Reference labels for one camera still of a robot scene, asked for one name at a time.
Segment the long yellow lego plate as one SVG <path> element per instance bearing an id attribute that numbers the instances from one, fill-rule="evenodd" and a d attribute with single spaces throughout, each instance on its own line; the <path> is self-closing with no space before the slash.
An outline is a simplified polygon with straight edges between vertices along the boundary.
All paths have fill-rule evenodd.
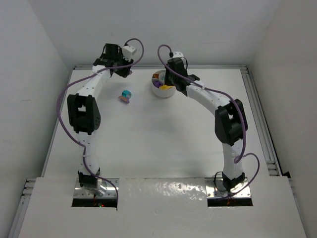
<path id="1" fill-rule="evenodd" d="M 163 85 L 163 86 L 161 86 L 159 89 L 160 89 L 160 90 L 169 90 L 169 89 L 171 89 L 171 88 L 173 88 L 173 86 Z"/>

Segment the white divided round container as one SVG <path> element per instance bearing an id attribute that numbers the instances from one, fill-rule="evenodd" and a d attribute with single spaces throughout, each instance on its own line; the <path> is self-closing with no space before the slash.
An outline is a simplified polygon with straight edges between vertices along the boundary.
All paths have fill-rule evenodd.
<path id="1" fill-rule="evenodd" d="M 160 98 L 169 98 L 176 92 L 175 86 L 165 84 L 165 70 L 159 70 L 152 75 L 151 89 Z"/>

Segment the teal purple butterfly lego cluster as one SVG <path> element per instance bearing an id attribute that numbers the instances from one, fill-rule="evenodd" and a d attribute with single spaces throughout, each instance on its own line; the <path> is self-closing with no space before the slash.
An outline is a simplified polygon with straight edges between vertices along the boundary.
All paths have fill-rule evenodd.
<path id="1" fill-rule="evenodd" d="M 128 90 L 123 90 L 121 95 L 118 97 L 119 100 L 121 100 L 122 102 L 126 103 L 126 104 L 129 104 L 130 102 L 130 99 L 131 99 L 131 92 L 128 91 Z"/>

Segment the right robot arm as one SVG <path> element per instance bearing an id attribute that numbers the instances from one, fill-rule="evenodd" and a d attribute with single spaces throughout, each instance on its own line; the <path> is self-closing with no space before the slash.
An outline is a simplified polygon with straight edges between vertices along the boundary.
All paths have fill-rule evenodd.
<path id="1" fill-rule="evenodd" d="M 245 179 L 240 162 L 246 147 L 244 137 L 248 129 L 243 103 L 224 92 L 207 88 L 199 77 L 189 75 L 181 57 L 167 61 L 164 82 L 199 102 L 214 116 L 214 131 L 223 147 L 222 184 L 230 192 Z"/>

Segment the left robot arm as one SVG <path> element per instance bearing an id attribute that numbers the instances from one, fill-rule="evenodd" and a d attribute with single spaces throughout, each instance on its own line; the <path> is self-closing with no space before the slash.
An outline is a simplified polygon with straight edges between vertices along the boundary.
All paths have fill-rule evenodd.
<path id="1" fill-rule="evenodd" d="M 105 44 L 102 54 L 93 64 L 91 78 L 76 93 L 67 97 L 69 123 L 73 127 L 78 142 L 83 145 L 83 159 L 78 171 L 80 186 L 88 189 L 99 188 L 100 166 L 94 157 L 93 141 L 101 125 L 101 114 L 97 98 L 114 73 L 126 78 L 130 74 L 130 64 L 136 48 L 125 44 Z"/>

